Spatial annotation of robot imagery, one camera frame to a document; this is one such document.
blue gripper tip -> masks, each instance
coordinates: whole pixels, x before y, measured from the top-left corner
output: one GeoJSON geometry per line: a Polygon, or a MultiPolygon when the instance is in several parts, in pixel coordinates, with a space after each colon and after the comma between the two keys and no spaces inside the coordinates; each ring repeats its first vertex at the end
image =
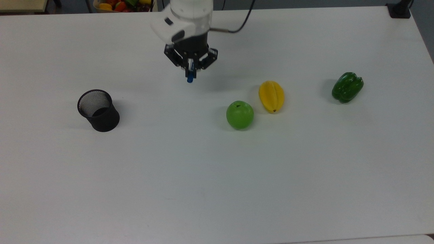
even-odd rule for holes
{"type": "Polygon", "coordinates": [[[188,83],[192,83],[193,82],[193,78],[194,78],[194,74],[192,72],[189,73],[188,77],[187,77],[187,82],[188,83]]]}

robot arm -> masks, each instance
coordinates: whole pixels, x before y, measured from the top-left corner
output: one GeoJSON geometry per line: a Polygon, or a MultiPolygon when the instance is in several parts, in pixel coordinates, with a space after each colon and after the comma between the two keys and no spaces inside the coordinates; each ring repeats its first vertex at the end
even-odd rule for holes
{"type": "Polygon", "coordinates": [[[188,82],[196,72],[217,60],[218,51],[207,43],[213,0],[171,0],[151,28],[164,42],[165,55],[185,70],[188,82]]]}

fruit basket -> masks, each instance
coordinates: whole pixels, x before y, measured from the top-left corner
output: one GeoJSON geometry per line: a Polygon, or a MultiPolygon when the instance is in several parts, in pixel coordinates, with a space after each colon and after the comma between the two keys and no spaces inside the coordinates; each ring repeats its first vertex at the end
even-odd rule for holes
{"type": "Polygon", "coordinates": [[[98,13],[155,12],[155,0],[93,0],[98,13]]]}

floor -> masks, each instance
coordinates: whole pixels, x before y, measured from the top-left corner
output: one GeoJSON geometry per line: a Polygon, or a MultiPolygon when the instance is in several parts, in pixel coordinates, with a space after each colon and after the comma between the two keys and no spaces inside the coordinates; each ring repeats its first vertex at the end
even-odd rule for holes
{"type": "MultiPolygon", "coordinates": [[[[214,0],[214,9],[220,10],[224,1],[214,0]]],[[[49,0],[48,11],[51,14],[89,13],[85,0],[61,0],[61,2],[62,8],[56,8],[53,0],[49,0]]],[[[157,0],[159,9],[162,8],[163,2],[167,4],[170,1],[157,0]]],[[[396,2],[398,0],[257,0],[255,9],[384,6],[386,3],[396,2]]],[[[250,3],[250,0],[226,0],[224,9],[248,9],[250,3]]],[[[434,0],[414,0],[411,11],[434,62],[434,0]]]]}

green apple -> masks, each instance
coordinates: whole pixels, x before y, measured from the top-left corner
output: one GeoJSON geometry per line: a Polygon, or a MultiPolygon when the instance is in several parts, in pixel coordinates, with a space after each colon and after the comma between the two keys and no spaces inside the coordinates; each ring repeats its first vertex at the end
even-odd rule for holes
{"type": "Polygon", "coordinates": [[[235,101],[227,108],[226,119],[234,129],[247,128],[253,121],[253,108],[247,102],[235,101]]]}

